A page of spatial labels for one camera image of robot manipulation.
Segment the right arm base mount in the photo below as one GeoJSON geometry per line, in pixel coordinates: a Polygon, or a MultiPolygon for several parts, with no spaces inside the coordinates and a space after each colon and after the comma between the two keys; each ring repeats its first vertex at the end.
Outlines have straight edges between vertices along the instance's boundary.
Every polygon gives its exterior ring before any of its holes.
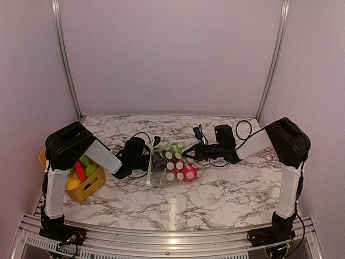
{"type": "Polygon", "coordinates": [[[252,247],[266,246],[295,238],[293,228],[286,231],[280,231],[273,226],[252,229],[247,233],[247,240],[251,242],[252,247]]]}

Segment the clear polka dot zip bag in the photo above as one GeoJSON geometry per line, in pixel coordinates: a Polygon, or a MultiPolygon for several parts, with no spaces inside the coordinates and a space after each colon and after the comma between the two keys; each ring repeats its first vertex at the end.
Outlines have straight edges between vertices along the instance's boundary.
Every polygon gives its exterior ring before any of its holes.
{"type": "Polygon", "coordinates": [[[184,141],[163,142],[151,148],[146,186],[168,187],[192,183],[203,177],[203,170],[183,156],[184,141]]]}

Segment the fake green cucumber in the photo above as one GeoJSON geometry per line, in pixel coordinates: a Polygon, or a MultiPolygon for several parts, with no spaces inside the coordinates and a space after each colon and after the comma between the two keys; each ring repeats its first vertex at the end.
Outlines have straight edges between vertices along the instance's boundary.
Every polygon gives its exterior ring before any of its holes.
{"type": "Polygon", "coordinates": [[[87,168],[89,165],[92,164],[91,160],[85,156],[85,155],[82,155],[79,159],[79,162],[82,164],[83,167],[87,168]]]}

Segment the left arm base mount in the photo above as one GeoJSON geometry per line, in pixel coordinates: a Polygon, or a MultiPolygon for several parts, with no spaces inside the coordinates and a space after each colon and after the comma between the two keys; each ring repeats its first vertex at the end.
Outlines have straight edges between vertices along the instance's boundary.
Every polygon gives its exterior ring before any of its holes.
{"type": "Polygon", "coordinates": [[[86,236],[86,229],[65,224],[53,224],[41,227],[39,234],[42,237],[59,241],[61,245],[67,244],[67,240],[70,238],[70,243],[82,246],[86,236]]]}

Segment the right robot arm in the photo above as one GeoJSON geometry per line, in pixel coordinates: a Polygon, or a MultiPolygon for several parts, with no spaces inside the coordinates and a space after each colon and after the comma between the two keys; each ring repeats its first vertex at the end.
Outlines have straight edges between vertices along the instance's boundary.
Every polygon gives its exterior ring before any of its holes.
{"type": "Polygon", "coordinates": [[[267,236],[278,242],[292,230],[293,221],[298,215],[298,200],[303,189],[303,174],[311,148],[310,138],[299,126],[287,117],[278,119],[263,128],[251,131],[246,138],[239,137],[237,130],[229,125],[214,127],[216,143],[210,144],[202,127],[194,128],[198,143],[185,150],[182,155],[195,161],[211,161],[218,158],[227,163],[237,164],[257,153],[271,149],[280,170],[281,185],[279,201],[268,228],[255,229],[251,234],[267,236]]]}

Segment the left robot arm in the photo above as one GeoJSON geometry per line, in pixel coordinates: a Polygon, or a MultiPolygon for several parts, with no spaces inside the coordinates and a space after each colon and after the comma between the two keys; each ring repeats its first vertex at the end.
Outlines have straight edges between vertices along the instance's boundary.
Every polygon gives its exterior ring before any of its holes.
{"type": "Polygon", "coordinates": [[[50,134],[45,141],[46,169],[42,183],[44,203],[40,209],[40,236],[56,241],[76,236],[77,241],[83,241],[85,229],[66,225],[63,215],[67,176],[83,155],[121,180],[129,177],[133,170],[147,171],[151,150],[160,141],[161,138],[155,136],[153,143],[146,145],[143,139],[133,136],[123,150],[114,154],[78,121],[50,134]]]}

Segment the fake yellow lemon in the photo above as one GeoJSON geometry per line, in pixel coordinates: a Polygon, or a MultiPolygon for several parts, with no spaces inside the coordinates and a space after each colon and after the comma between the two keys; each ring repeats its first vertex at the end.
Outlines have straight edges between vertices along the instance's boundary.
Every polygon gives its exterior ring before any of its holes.
{"type": "Polygon", "coordinates": [[[80,186],[82,184],[82,181],[80,180],[71,180],[67,183],[66,185],[66,190],[72,190],[77,188],[78,186],[80,186]]]}

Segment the fake orange carrot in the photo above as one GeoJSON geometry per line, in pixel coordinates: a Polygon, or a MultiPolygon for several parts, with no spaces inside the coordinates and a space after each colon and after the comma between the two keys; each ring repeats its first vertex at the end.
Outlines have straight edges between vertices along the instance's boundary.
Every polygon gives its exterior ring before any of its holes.
{"type": "Polygon", "coordinates": [[[74,165],[74,169],[78,175],[78,178],[81,182],[84,182],[87,180],[87,176],[86,176],[86,172],[85,169],[83,167],[83,165],[81,164],[80,161],[77,161],[74,165]]]}

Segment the fake green lettuce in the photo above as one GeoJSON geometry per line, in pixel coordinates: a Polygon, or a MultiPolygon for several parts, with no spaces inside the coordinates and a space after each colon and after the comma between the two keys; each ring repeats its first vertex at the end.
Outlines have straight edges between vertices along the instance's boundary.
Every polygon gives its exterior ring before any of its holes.
{"type": "Polygon", "coordinates": [[[70,169],[69,174],[68,174],[68,177],[69,177],[70,179],[77,179],[77,178],[78,178],[78,175],[77,175],[77,173],[76,173],[76,171],[75,171],[75,167],[72,167],[72,168],[70,169]]]}

